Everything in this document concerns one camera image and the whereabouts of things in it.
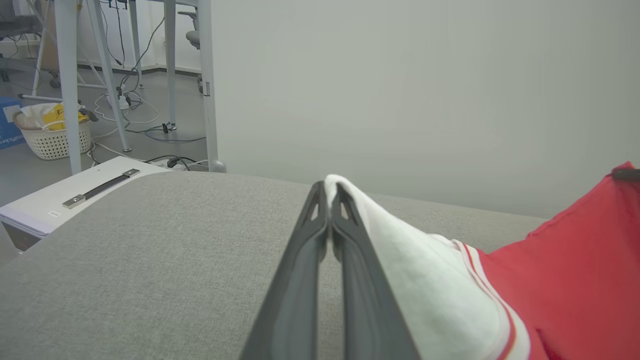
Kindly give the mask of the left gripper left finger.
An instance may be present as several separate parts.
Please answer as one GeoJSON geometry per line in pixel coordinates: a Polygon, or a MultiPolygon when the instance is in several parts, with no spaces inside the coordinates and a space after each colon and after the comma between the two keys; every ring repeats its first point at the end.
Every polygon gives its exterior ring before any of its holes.
{"type": "Polygon", "coordinates": [[[319,268],[329,210],[324,182],[313,183],[240,353],[241,360],[315,360],[319,268]]]}

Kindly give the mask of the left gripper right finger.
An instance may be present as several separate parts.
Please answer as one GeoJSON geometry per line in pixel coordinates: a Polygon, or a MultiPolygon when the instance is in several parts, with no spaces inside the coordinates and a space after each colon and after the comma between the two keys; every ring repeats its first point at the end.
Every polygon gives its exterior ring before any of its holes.
{"type": "Polygon", "coordinates": [[[334,253],[342,264],[346,360],[418,360],[418,349],[387,280],[354,196],[336,185],[334,253]]]}

